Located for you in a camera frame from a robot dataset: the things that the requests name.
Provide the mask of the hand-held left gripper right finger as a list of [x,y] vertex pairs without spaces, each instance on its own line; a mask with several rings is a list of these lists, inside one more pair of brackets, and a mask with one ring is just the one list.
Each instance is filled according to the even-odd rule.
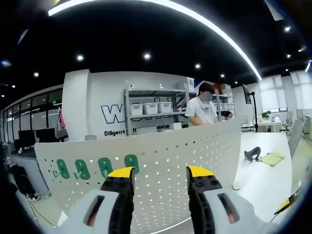
[[187,166],[189,211],[195,234],[265,234],[270,223],[256,216],[253,205],[230,188],[223,188],[214,173]]

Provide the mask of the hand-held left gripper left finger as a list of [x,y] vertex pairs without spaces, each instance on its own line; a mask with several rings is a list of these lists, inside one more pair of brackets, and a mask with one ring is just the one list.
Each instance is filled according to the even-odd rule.
[[112,171],[70,210],[58,234],[129,234],[134,212],[135,168]]

